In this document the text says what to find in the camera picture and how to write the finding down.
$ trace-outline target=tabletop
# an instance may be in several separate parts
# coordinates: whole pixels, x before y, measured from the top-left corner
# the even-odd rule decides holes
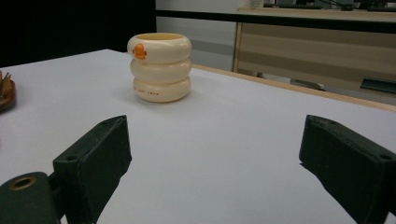
[[[394,106],[200,66],[185,98],[155,104],[134,94],[131,60],[104,49],[1,68],[17,103],[0,114],[0,183],[49,175],[52,160],[94,125],[126,115],[133,160],[99,223],[346,224],[353,219],[300,165],[306,115],[396,152]]]

